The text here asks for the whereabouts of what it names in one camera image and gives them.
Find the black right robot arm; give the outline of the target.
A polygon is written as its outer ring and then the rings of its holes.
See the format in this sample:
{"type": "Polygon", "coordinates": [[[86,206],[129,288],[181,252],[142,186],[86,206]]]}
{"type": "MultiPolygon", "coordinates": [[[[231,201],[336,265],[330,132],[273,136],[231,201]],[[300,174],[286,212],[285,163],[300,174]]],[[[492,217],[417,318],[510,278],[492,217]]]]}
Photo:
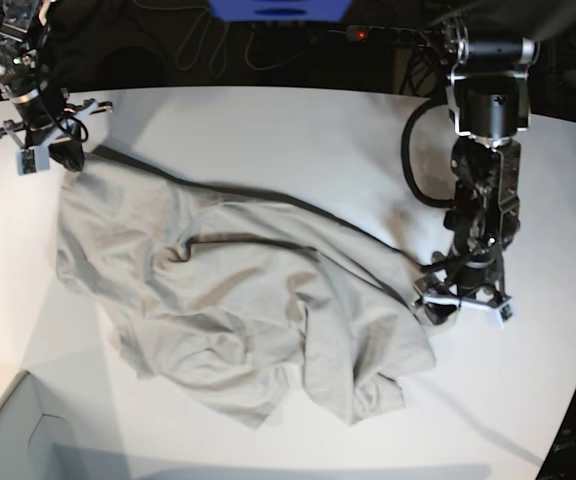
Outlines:
{"type": "Polygon", "coordinates": [[[6,120],[0,138],[18,146],[23,174],[35,173],[43,160],[66,170],[83,169],[88,131],[82,106],[68,102],[66,90],[52,79],[46,43],[52,1],[4,1],[0,25],[0,91],[20,116],[6,120]]]}

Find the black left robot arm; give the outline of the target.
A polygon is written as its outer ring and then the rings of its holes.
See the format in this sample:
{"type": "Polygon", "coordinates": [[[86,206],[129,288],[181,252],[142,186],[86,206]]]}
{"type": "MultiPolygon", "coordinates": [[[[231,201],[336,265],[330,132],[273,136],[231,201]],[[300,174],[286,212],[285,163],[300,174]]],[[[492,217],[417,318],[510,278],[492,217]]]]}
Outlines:
{"type": "Polygon", "coordinates": [[[415,282],[415,309],[434,326],[463,308],[489,313],[502,325],[514,314],[507,294],[504,253],[520,228],[518,195],[521,145],[530,125],[528,76],[538,42],[463,15],[442,22],[444,50],[452,64],[445,94],[408,118],[401,138],[404,178],[414,197],[445,212],[453,234],[447,253],[436,252],[415,282]],[[429,110],[447,106],[457,139],[450,157],[456,178],[452,198],[425,194],[411,162],[412,132],[429,110]]]}

